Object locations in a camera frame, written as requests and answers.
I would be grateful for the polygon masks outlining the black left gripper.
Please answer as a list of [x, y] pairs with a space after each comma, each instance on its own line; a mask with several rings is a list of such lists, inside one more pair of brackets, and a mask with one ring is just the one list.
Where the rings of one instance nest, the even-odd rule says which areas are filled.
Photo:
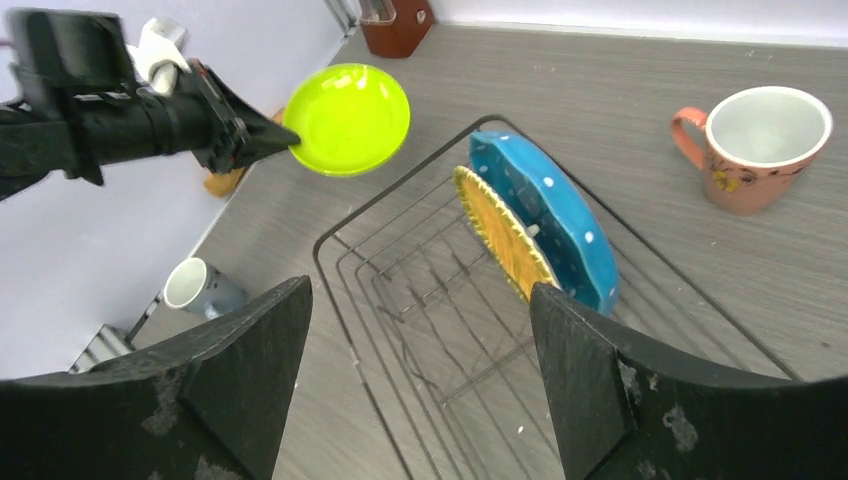
[[301, 143], [297, 133], [244, 101], [231, 104], [212, 70], [196, 58], [177, 70], [171, 95], [152, 86], [135, 85], [147, 126], [132, 135], [134, 160], [190, 152], [202, 167], [223, 174]]

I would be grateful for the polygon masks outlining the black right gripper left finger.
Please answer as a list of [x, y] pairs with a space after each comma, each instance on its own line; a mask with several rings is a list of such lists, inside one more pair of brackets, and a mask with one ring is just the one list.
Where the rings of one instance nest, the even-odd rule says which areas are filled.
[[269, 479], [313, 307], [293, 277], [91, 370], [1, 384], [5, 479]]

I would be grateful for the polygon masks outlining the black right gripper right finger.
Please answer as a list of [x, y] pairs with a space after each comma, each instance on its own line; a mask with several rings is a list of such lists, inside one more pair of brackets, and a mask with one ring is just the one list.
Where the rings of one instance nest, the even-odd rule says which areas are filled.
[[530, 317], [569, 479], [843, 479], [847, 381], [678, 350], [543, 283]]

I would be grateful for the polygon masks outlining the lime green plate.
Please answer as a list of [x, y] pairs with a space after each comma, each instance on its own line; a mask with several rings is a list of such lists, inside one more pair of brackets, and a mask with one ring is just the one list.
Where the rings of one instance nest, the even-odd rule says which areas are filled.
[[411, 107], [387, 72], [362, 63], [327, 66], [291, 96], [281, 123], [300, 138], [290, 148], [306, 168], [351, 177], [389, 161], [404, 144]]

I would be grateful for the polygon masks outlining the blue polka dot plate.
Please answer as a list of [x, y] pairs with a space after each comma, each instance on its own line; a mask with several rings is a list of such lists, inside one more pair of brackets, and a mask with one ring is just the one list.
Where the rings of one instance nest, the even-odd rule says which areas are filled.
[[559, 165], [529, 139], [477, 131], [468, 168], [481, 176], [528, 227], [560, 288], [603, 315], [620, 291], [612, 246], [588, 203]]

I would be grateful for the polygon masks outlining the yellow woven pattern plate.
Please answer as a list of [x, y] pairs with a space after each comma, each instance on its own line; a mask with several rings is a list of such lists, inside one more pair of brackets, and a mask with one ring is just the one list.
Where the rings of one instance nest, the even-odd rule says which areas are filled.
[[455, 167], [452, 178], [474, 231], [518, 296], [528, 302], [537, 283], [559, 287], [552, 267], [528, 227], [505, 200], [466, 166]]

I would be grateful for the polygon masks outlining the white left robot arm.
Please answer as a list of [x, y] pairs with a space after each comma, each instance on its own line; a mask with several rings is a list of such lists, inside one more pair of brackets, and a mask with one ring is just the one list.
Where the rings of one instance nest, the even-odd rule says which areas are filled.
[[152, 19], [137, 45], [111, 13], [16, 8], [6, 15], [20, 95], [1, 106], [1, 195], [54, 171], [94, 185], [106, 165], [188, 152], [225, 174], [296, 146]]

